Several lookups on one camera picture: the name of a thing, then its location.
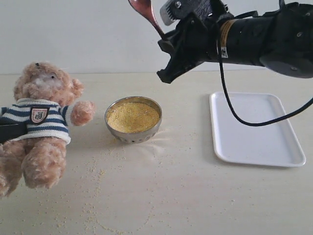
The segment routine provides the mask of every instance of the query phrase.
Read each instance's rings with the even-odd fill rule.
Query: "cornmeal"
[[[144,103],[125,103],[116,108],[108,119],[113,129],[123,133],[149,130],[160,120],[158,112]]]

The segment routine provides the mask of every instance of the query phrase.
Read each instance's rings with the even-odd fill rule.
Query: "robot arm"
[[[313,5],[294,2],[262,16],[256,11],[234,16],[220,0],[168,0],[160,13],[166,25],[179,20],[158,42],[171,56],[157,72],[164,83],[204,62],[219,62],[216,25],[223,63],[313,77]]]

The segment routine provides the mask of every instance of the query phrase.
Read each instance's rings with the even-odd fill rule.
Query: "beige table surface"
[[[23,180],[0,201],[1,235],[310,235],[313,234],[313,108],[291,118],[307,162],[299,168],[227,164],[214,154],[209,95],[219,72],[189,72],[171,85],[150,74],[80,74],[81,99],[95,119],[71,127],[67,170],[49,191]],[[17,76],[0,76],[10,105]],[[312,97],[312,80],[268,70],[226,72],[230,92],[272,93],[291,112]],[[159,133],[121,145],[104,123],[106,108],[143,95],[163,109]]]

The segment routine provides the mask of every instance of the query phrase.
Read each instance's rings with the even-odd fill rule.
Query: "metal bowl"
[[[158,121],[158,123],[154,127],[150,128],[149,130],[146,130],[143,132],[138,132],[138,133],[123,133],[123,132],[120,132],[120,131],[113,129],[108,124],[108,119],[109,119],[110,115],[112,114],[112,111],[114,111],[117,107],[119,107],[125,103],[133,103],[133,102],[144,103],[144,104],[149,105],[153,109],[155,109],[158,112],[158,114],[160,115],[160,120]],[[162,109],[159,106],[159,104],[156,103],[152,99],[149,99],[149,98],[143,97],[143,96],[130,96],[130,97],[120,99],[120,100],[114,102],[113,104],[111,104],[108,107],[108,109],[106,110],[105,121],[106,121],[107,128],[109,129],[111,134],[113,136],[115,136],[118,140],[120,140],[124,143],[142,143],[142,142],[149,140],[151,137],[153,137],[158,132],[159,127],[160,127],[161,122],[162,122]]]

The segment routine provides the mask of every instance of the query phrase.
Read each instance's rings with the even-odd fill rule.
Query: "white plastic tray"
[[[237,115],[247,122],[264,122],[286,114],[271,94],[229,93]],[[231,113],[223,92],[210,96],[214,150],[225,162],[302,166],[306,157],[289,120],[263,127],[241,124]]]

